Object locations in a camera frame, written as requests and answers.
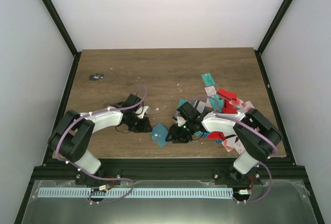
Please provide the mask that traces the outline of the blue leather card holder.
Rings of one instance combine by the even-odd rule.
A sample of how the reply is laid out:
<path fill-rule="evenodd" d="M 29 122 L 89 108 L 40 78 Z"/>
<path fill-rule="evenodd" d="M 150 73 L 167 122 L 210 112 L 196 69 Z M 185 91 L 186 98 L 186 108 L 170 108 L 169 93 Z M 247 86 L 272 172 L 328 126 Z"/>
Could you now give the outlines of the blue leather card holder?
<path fill-rule="evenodd" d="M 159 147 L 164 147 L 167 144 L 166 137 L 168 130 L 162 123 L 158 123 L 151 131 L 151 139 L 158 144 Z"/>

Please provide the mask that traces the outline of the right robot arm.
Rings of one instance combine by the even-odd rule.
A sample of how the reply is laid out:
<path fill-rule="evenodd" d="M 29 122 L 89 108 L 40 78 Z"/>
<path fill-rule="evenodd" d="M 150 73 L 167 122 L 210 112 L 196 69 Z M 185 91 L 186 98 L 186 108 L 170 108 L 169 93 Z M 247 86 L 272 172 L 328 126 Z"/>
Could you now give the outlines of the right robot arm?
<path fill-rule="evenodd" d="M 202 133 L 223 132 L 234 135 L 244 147 L 235 159 L 229 176 L 232 182 L 242 184 L 251 169 L 277 153 L 282 134 L 260 111 L 255 108 L 245 113 L 224 114 L 217 112 L 200 113 L 186 101 L 173 116 L 173 124 L 165 140 L 172 143 L 188 143 L 192 136 Z"/>

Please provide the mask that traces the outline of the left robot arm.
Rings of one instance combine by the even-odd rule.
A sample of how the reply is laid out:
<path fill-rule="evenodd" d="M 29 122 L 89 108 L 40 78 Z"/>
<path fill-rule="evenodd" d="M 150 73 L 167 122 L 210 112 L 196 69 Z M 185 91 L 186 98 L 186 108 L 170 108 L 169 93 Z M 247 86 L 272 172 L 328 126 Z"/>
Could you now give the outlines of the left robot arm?
<path fill-rule="evenodd" d="M 51 133 L 48 146 L 55 151 L 56 158 L 76 165 L 87 172 L 87 178 L 95 185 L 101 184 L 106 172 L 101 162 L 89 150 L 92 134 L 108 127 L 125 125 L 128 132 L 148 133 L 152 131 L 147 114 L 150 107 L 137 95 L 95 112 L 78 113 L 69 110 Z"/>

